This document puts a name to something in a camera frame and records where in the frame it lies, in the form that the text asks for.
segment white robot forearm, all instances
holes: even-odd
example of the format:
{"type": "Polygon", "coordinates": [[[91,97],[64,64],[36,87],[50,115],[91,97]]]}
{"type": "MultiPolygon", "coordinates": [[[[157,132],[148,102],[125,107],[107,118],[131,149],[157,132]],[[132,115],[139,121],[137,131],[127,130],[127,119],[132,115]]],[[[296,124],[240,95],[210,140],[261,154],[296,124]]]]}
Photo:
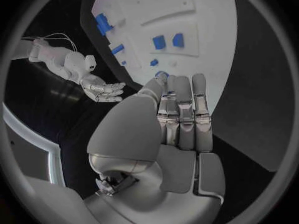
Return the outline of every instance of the white robot forearm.
{"type": "Polygon", "coordinates": [[[94,56],[84,57],[64,47],[51,47],[43,39],[20,41],[13,59],[29,58],[31,62],[44,62],[47,68],[65,80],[81,85],[85,94],[96,102],[120,102],[125,83],[106,84],[91,74],[96,61],[94,56]]]}

